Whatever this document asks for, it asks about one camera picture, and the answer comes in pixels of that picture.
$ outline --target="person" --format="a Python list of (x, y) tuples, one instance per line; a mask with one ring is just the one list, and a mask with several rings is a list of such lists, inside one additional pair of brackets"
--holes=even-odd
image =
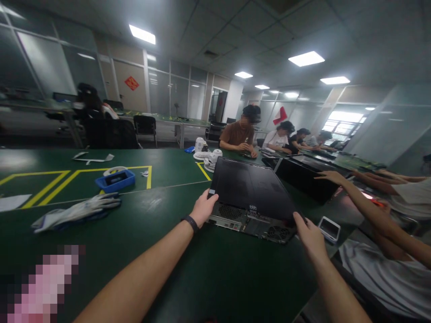
[(300, 149), (306, 150), (320, 150), (319, 146), (310, 147), (305, 142), (304, 139), (310, 134), (310, 130), (301, 128), (295, 135), (289, 138), (289, 145), (287, 148), (292, 152), (292, 154), (298, 154)]
[(387, 203), (377, 207), (338, 172), (320, 175), (316, 179), (340, 185), (373, 226), (378, 249), (347, 240), (340, 249), (343, 267), (393, 313), (431, 320), (431, 246), (398, 226)]
[(228, 124), (220, 136), (220, 148), (227, 150), (249, 151), (257, 158), (253, 148), (255, 130), (253, 125), (260, 122), (260, 107), (248, 105), (242, 110), (241, 119)]
[(390, 195), (388, 202), (395, 211), (392, 212), (395, 218), (398, 212), (414, 220), (431, 219), (431, 177), (408, 177), (384, 170), (381, 170), (380, 174), (392, 174), (392, 178), (358, 171), (352, 174), (367, 186)]
[(78, 99), (73, 105), (75, 109), (85, 111), (90, 118), (120, 119), (109, 104), (102, 103), (97, 89), (89, 84), (78, 84)]
[[(209, 189), (198, 198), (187, 221), (181, 221), (119, 272), (74, 322), (141, 322), (192, 240), (193, 227), (201, 228), (211, 215), (219, 196), (215, 194), (207, 199), (208, 192)], [(294, 219), (332, 322), (371, 322), (330, 261), (319, 228), (309, 220), (305, 223), (296, 212)]]
[(317, 137), (311, 136), (304, 142), (307, 146), (310, 146), (310, 147), (320, 147), (321, 149), (324, 149), (324, 150), (335, 151), (335, 148), (326, 147), (323, 145), (325, 141), (331, 140), (331, 139), (332, 139), (332, 133), (330, 133), (329, 131), (322, 130)]
[(278, 125), (276, 130), (273, 130), (266, 135), (262, 148), (268, 147), (276, 151), (291, 154), (292, 151), (284, 148), (284, 145), (289, 143), (289, 136), (294, 132), (294, 125), (290, 121), (284, 121)]

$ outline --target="door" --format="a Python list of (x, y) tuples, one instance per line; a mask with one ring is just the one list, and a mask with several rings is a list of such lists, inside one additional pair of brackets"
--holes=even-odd
[(120, 100), (127, 110), (148, 112), (144, 68), (114, 61)]

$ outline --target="black wristband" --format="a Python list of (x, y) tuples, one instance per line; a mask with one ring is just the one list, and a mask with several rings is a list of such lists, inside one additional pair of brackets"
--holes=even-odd
[(186, 217), (182, 218), (181, 221), (187, 221), (193, 228), (193, 233), (196, 233), (199, 231), (199, 227), (195, 220), (190, 215), (187, 215)]

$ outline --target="blue bin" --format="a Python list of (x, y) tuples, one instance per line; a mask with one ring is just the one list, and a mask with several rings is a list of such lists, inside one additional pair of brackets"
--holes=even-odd
[(118, 192), (126, 186), (135, 184), (135, 174), (129, 170), (122, 170), (118, 173), (96, 179), (96, 184), (104, 190), (105, 193)]

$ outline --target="blue plastic tray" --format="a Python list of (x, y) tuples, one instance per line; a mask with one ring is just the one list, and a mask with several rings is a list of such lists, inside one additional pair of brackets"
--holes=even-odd
[[(118, 182), (108, 185), (106, 183), (106, 179), (110, 177), (118, 176), (122, 173), (125, 173), (127, 178), (123, 180), (119, 180)], [(100, 177), (96, 179), (96, 184), (98, 187), (100, 187), (102, 190), (105, 191), (105, 193), (113, 193), (118, 192), (120, 189), (125, 188), (126, 186), (133, 185), (135, 183), (135, 174), (132, 173), (129, 170), (122, 170), (118, 173), (110, 174), (108, 176)]]

